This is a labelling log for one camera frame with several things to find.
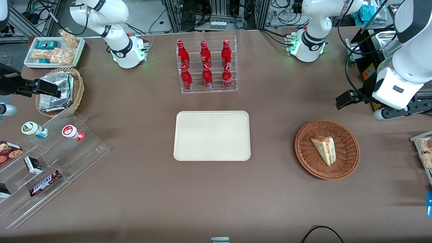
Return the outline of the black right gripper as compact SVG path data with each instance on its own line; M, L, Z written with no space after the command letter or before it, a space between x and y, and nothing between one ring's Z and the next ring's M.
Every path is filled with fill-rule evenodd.
M58 86L42 79L25 80L16 69L0 63L0 95L14 94L31 98L32 95L61 97Z

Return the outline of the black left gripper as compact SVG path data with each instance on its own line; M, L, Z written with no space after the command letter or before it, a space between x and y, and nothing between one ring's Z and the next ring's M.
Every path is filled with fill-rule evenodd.
M336 98L336 109L341 110L342 108L349 106L351 104L364 103L376 103L377 100L373 98L372 94L374 88L360 88L356 91L347 90L344 92L343 96Z

